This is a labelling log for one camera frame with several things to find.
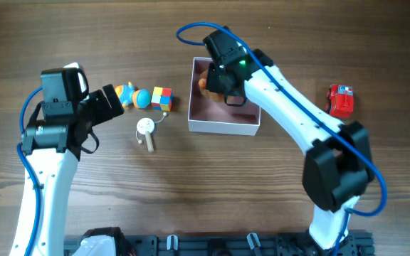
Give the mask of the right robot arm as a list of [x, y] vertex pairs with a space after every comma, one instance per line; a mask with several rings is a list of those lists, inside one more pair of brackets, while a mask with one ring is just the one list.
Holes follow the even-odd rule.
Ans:
[[359, 197], [374, 180], [367, 130], [343, 124], [295, 89], [261, 50], [231, 46], [210, 50], [205, 88], [232, 107], [246, 101], [265, 110], [305, 156], [302, 185], [315, 205], [308, 247], [336, 255], [349, 235], [347, 225]]

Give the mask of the orange blue duck toy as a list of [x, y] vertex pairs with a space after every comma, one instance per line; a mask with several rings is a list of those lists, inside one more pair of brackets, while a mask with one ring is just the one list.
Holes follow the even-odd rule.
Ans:
[[138, 89], [131, 82], [115, 87], [115, 92], [123, 107], [134, 105], [139, 109], [147, 108], [151, 103], [151, 95], [146, 89]]

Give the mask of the red toy fire truck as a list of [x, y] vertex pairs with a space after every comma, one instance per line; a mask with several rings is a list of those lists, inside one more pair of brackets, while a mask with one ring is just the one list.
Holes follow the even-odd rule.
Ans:
[[325, 111], [338, 118], [348, 118], [354, 109], [354, 90], [349, 85], [332, 84], [327, 91]]

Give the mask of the wooden pig rattle drum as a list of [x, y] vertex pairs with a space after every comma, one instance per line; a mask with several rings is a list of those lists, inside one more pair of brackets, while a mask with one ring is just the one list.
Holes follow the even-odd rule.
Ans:
[[135, 138], [138, 144], [146, 144], [149, 153], [154, 152], [154, 142], [152, 135], [156, 126], [168, 116], [167, 112], [162, 113], [160, 120], [154, 121], [151, 118], [145, 117], [138, 121], [135, 131]]

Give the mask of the colourful 2x2 puzzle cube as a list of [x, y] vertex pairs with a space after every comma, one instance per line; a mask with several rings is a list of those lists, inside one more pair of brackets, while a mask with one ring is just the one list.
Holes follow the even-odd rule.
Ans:
[[154, 110], [170, 111], [173, 103], [173, 92], [167, 87], [154, 87], [151, 106]]

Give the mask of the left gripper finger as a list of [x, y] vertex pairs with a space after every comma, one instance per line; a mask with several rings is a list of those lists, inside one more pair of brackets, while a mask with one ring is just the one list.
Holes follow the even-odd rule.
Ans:
[[94, 121], [109, 121], [113, 118], [111, 106], [102, 90], [89, 94], [87, 106]]
[[112, 115], [120, 116], [121, 114], [123, 114], [125, 110], [121, 104], [119, 97], [117, 96], [117, 93], [115, 92], [114, 87], [111, 84], [109, 84], [109, 85], [103, 86], [102, 88], [107, 97], [107, 101], [109, 102], [111, 106]]

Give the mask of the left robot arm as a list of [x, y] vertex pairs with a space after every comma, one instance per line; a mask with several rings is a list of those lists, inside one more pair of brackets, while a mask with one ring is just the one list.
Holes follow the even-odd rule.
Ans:
[[23, 197], [11, 255], [62, 255], [70, 188], [83, 143], [93, 127], [123, 114], [112, 85], [90, 91], [79, 63], [44, 70], [43, 99], [28, 120], [20, 115], [17, 154], [25, 168]]

